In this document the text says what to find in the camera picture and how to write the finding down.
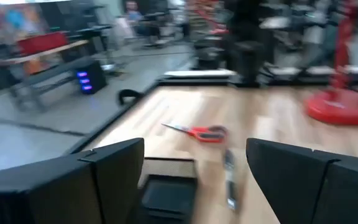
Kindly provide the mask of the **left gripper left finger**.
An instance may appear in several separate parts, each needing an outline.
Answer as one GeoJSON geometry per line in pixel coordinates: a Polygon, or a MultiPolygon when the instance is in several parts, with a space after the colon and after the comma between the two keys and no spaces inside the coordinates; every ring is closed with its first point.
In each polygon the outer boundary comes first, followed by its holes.
{"type": "Polygon", "coordinates": [[[0,224],[126,224],[143,161],[134,138],[0,170],[0,224]]]}

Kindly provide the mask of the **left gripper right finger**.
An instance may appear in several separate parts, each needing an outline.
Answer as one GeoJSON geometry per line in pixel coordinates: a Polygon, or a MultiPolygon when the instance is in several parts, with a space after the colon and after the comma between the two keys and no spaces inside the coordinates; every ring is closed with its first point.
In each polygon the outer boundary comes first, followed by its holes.
{"type": "Polygon", "coordinates": [[[280,224],[358,224],[358,157],[257,138],[246,157],[280,224]]]}

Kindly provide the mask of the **black pen clear barrel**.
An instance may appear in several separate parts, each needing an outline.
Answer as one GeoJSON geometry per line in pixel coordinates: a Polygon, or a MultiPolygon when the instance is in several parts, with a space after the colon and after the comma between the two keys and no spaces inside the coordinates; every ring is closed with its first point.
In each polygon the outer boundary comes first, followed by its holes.
{"type": "Polygon", "coordinates": [[[226,200],[229,209],[237,210],[237,192],[236,192],[236,166],[235,157],[230,149],[224,150],[223,165],[225,173],[225,184],[226,184],[226,200]]]}

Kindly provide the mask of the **black mesh desk organizer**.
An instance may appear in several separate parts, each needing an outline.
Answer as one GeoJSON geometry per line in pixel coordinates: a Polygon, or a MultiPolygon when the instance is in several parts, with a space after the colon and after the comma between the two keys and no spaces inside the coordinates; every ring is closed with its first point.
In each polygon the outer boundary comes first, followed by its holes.
{"type": "Polygon", "coordinates": [[[146,157],[136,224],[191,224],[198,188],[193,159],[146,157]]]}

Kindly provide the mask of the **red-handled scissors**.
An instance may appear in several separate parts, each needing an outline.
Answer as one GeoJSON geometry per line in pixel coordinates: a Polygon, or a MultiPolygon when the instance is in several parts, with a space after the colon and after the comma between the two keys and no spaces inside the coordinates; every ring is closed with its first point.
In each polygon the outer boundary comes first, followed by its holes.
{"type": "Polygon", "coordinates": [[[182,126],[178,124],[163,124],[166,127],[187,133],[200,142],[221,143],[224,142],[228,130],[224,126],[182,126]]]}

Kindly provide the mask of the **red desk lamp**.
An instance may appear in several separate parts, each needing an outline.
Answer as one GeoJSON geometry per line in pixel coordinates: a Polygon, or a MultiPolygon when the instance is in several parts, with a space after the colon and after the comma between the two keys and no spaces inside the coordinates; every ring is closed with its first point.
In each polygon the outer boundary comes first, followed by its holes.
{"type": "Polygon", "coordinates": [[[320,122],[358,126],[358,92],[348,89],[351,80],[347,44],[356,23],[358,0],[346,0],[347,16],[339,23],[334,49],[334,74],[329,88],[305,100],[306,114],[320,122]]]}

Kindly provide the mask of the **black computer tower purple lights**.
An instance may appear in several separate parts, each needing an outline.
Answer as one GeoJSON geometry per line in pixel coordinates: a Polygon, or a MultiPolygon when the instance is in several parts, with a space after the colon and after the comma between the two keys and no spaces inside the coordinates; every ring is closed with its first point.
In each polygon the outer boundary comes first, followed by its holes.
{"type": "Polygon", "coordinates": [[[86,62],[75,69],[75,75],[84,95],[92,95],[107,86],[104,70],[97,60],[86,62]]]}

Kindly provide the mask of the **wooden bench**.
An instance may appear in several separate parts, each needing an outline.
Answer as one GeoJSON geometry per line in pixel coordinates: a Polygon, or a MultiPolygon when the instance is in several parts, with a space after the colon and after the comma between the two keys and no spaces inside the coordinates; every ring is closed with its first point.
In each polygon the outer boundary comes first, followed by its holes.
{"type": "Polygon", "coordinates": [[[77,47],[77,46],[85,45],[88,42],[89,42],[88,40],[79,40],[79,41],[76,41],[76,42],[68,44],[68,45],[63,45],[61,47],[46,50],[46,51],[43,51],[43,52],[39,52],[37,54],[28,55],[28,56],[25,56],[25,57],[0,59],[0,65],[10,65],[10,64],[24,63],[26,61],[35,60],[35,59],[37,59],[39,57],[43,57],[43,56],[46,56],[46,55],[61,52],[61,51],[64,51],[64,50],[67,50],[67,49],[70,49],[70,48],[77,47]]]}

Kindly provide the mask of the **red plastic bin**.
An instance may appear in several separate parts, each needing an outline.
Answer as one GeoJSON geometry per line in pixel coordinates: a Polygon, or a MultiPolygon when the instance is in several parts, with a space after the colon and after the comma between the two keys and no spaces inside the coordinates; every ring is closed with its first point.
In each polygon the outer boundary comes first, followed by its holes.
{"type": "Polygon", "coordinates": [[[23,55],[33,55],[68,45],[68,39],[62,32],[36,35],[17,42],[23,55]]]}

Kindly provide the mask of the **white flat platform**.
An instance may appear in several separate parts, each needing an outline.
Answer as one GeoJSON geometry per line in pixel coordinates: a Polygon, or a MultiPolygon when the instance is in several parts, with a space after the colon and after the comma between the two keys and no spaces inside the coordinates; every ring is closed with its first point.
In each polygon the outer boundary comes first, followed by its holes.
{"type": "Polygon", "coordinates": [[[232,70],[179,70],[165,72],[164,75],[173,77],[227,77],[237,73],[232,70]]]}

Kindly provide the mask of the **person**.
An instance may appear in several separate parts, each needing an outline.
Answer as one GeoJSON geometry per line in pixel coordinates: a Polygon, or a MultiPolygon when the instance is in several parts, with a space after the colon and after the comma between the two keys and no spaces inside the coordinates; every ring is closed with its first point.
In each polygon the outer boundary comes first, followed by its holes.
{"type": "Polygon", "coordinates": [[[142,19],[142,14],[138,11],[134,0],[126,1],[126,17],[130,23],[137,23],[142,19]]]}

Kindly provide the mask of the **black frame bracket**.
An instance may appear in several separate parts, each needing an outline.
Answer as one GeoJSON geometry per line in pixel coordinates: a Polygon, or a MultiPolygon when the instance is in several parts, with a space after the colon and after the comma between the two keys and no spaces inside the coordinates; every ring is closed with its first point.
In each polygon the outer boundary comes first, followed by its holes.
{"type": "Polygon", "coordinates": [[[118,102],[118,105],[123,106],[123,105],[125,105],[127,98],[132,98],[133,100],[138,100],[138,99],[142,98],[143,95],[144,95],[143,93],[140,93],[135,90],[123,89],[123,90],[120,90],[117,94],[117,102],[118,102]]]}

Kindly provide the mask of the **colourful patchwork wall hanging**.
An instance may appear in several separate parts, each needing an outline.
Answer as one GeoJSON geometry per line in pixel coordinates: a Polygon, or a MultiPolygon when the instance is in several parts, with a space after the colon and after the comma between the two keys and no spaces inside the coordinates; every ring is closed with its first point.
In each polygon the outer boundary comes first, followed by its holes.
{"type": "Polygon", "coordinates": [[[41,7],[36,2],[0,2],[0,42],[18,40],[49,31],[41,7]]]}

